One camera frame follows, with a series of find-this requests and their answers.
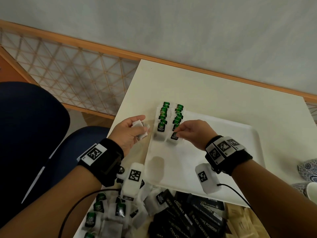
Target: white cup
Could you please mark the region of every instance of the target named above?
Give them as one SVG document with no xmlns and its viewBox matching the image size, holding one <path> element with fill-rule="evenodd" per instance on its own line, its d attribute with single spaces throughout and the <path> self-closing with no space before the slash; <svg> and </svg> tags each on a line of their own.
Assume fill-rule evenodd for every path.
<svg viewBox="0 0 317 238">
<path fill-rule="evenodd" d="M 317 204 L 317 183 L 315 182 L 304 182 L 291 185 L 293 188 L 297 189 L 304 196 L 310 199 L 312 202 Z"/>
</svg>

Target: wristband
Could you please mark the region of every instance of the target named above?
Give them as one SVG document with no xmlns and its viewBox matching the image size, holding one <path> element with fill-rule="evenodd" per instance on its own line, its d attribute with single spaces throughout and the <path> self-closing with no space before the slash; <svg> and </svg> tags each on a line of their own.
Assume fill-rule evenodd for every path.
<svg viewBox="0 0 317 238">
<path fill-rule="evenodd" d="M 252 159 L 244 146 L 229 136 L 218 135 L 212 138 L 205 150 L 207 152 L 205 158 L 217 174 L 224 172 L 231 176 L 235 167 Z"/>
<path fill-rule="evenodd" d="M 120 146 L 103 139 L 80 156 L 77 165 L 88 169 L 105 187 L 113 186 L 124 154 Z"/>
</svg>

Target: person's right hand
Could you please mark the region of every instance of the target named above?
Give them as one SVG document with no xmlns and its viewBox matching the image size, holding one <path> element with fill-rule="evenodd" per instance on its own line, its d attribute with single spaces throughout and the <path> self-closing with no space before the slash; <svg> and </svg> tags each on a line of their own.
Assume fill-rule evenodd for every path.
<svg viewBox="0 0 317 238">
<path fill-rule="evenodd" d="M 181 123 L 175 130 L 176 136 L 191 142 L 196 148 L 205 150 L 207 143 L 217 136 L 217 133 L 206 121 L 188 120 Z"/>
</svg>

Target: white tray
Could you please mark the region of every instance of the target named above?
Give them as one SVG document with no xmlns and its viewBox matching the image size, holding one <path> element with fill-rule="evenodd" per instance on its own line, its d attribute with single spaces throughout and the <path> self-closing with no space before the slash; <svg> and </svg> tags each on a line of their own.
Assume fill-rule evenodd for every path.
<svg viewBox="0 0 317 238">
<path fill-rule="evenodd" d="M 253 127 L 203 114 L 186 112 L 186 120 L 195 119 L 205 120 L 218 134 L 236 139 L 246 147 L 254 161 L 265 167 L 260 138 Z M 205 154 L 206 152 L 195 148 L 186 140 L 176 146 L 168 142 L 156 141 L 153 139 L 152 132 L 145 159 L 145 180 L 150 184 L 164 188 L 247 206 L 234 191 L 225 186 L 222 186 L 220 191 L 209 195 L 203 192 L 195 173 L 195 167 L 201 163 L 208 163 Z M 220 183 L 231 186 L 243 196 L 230 176 L 220 173 L 217 177 Z"/>
</svg>

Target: finger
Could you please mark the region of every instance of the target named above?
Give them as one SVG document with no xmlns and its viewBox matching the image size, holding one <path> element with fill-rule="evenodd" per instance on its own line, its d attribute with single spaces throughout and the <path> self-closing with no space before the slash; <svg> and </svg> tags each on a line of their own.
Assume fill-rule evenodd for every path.
<svg viewBox="0 0 317 238">
<path fill-rule="evenodd" d="M 179 132 L 179 131 L 184 131 L 184 130 L 191 130 L 195 123 L 195 120 L 188 120 L 183 123 L 181 123 L 175 130 L 174 132 Z"/>
<path fill-rule="evenodd" d="M 130 117 L 130 118 L 123 120 L 120 124 L 123 124 L 125 127 L 130 127 L 133 122 L 138 121 L 138 120 L 142 121 L 144 119 L 145 119 L 145 115 L 133 116 L 133 117 Z"/>
<path fill-rule="evenodd" d="M 187 131 L 179 131 L 176 133 L 176 137 L 183 138 L 185 140 L 190 140 L 192 137 L 192 133 Z"/>
<path fill-rule="evenodd" d="M 132 136 L 142 135 L 147 131 L 147 127 L 133 127 L 129 128 L 129 133 Z"/>
</svg>

